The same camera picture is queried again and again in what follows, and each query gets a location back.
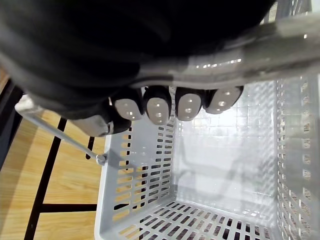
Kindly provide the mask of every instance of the black robotic glove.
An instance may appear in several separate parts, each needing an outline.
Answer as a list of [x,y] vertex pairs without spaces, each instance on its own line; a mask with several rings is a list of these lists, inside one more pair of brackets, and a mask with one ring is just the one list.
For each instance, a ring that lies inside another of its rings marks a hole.
[[[108,125],[108,131],[89,135],[124,131],[145,112],[162,125],[171,114],[173,79],[167,72],[146,78],[142,66],[217,51],[258,25],[273,3],[0,0],[0,62],[37,105],[80,128],[92,118]],[[137,86],[147,86],[145,93]],[[176,116],[190,121],[202,106],[218,114],[242,90],[182,84],[174,99]]]

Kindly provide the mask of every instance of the basket bottom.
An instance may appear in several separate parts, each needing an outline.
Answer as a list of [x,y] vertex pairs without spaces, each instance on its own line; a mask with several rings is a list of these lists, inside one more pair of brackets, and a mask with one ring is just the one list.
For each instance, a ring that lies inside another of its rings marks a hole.
[[270,240],[268,227],[237,215],[186,202],[171,201],[145,214],[119,233],[127,240]]

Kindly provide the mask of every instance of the wooden floor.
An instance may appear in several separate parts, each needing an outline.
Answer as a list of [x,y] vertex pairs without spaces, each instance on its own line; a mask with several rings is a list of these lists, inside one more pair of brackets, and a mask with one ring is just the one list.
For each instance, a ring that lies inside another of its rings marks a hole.
[[[58,126],[60,117],[46,111],[42,118]],[[67,134],[87,146],[89,137],[70,122]],[[0,240],[25,237],[35,196],[54,137],[23,119],[0,171]],[[93,150],[104,151],[105,138]],[[44,198],[45,204],[96,204],[101,168],[83,152],[61,142]],[[95,211],[41,213],[34,239],[94,239]]]
[[2,90],[5,88],[5,85],[8,81],[8,79],[9,79],[9,76],[7,75],[5,70],[3,68],[1,68],[1,66],[0,66],[0,94],[1,94]]

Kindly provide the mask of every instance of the gray shopping basket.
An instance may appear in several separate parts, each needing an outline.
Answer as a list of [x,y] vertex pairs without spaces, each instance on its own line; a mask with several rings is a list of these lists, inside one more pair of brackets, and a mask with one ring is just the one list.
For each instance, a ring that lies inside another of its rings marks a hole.
[[[306,2],[279,1],[264,21],[304,12]],[[248,84],[219,115],[201,110],[182,122],[172,111],[164,126],[144,116],[108,136],[106,155],[47,126],[26,106],[16,109],[103,165],[96,239],[318,240],[319,20],[315,14],[259,28],[252,44],[246,38],[244,47],[192,58],[184,73],[171,71],[176,87]],[[272,59],[257,57],[268,51]],[[166,65],[142,69],[152,75]]]

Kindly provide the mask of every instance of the basket handle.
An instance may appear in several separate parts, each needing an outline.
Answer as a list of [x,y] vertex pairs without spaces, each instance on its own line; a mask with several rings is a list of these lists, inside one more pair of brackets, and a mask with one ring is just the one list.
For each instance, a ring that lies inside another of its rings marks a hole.
[[80,149],[81,151],[88,154],[91,158],[95,159],[97,164],[104,166],[107,162],[107,154],[96,154],[87,147],[83,146],[67,134],[65,134],[60,129],[48,124],[46,121],[42,120],[39,117],[39,113],[42,113],[44,109],[39,105],[36,105],[32,99],[27,95],[23,95],[19,102],[14,106],[15,110],[24,118],[32,122],[33,124],[37,125],[48,131],[49,133],[53,134],[57,138],[66,141],[67,143],[75,146],[76,148]]

